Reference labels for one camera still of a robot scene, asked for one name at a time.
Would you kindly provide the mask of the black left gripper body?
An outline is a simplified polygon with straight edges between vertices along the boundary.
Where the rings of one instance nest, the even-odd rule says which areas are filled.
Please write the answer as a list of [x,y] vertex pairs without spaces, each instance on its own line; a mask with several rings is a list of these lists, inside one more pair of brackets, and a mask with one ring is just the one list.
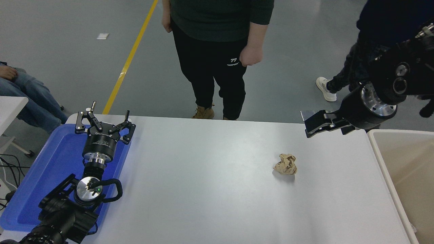
[[109,134],[107,131],[101,133],[95,129],[87,129],[86,133],[88,136],[82,152],[83,158],[90,160],[92,156],[99,155],[104,160],[113,160],[119,132]]

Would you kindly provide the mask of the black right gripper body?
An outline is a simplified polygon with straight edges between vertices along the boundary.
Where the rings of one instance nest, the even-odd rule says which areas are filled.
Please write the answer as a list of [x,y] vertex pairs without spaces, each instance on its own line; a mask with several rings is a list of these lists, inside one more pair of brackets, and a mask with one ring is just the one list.
[[396,106],[383,102],[373,86],[360,86],[344,97],[339,115],[352,126],[369,130],[393,118]]

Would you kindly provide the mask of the person's left hand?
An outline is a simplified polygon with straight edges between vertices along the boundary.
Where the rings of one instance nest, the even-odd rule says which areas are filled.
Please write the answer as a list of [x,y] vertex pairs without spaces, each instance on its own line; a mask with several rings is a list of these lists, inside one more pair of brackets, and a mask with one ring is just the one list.
[[240,53],[240,62],[243,67],[255,65],[263,59],[262,46],[246,45]]

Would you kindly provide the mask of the person's hand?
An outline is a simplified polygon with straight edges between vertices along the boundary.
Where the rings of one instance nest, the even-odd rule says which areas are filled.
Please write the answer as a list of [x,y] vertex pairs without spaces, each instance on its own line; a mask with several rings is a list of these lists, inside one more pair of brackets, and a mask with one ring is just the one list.
[[0,66],[0,77],[8,81],[12,81],[18,77],[18,71],[15,68],[9,67],[7,65]]

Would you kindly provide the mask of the person's right hand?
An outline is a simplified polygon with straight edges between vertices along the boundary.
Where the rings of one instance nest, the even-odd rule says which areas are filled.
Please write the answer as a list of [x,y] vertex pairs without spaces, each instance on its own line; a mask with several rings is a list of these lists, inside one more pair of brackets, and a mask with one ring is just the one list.
[[161,19],[161,24],[167,33],[172,32],[170,13],[163,13],[162,19]]

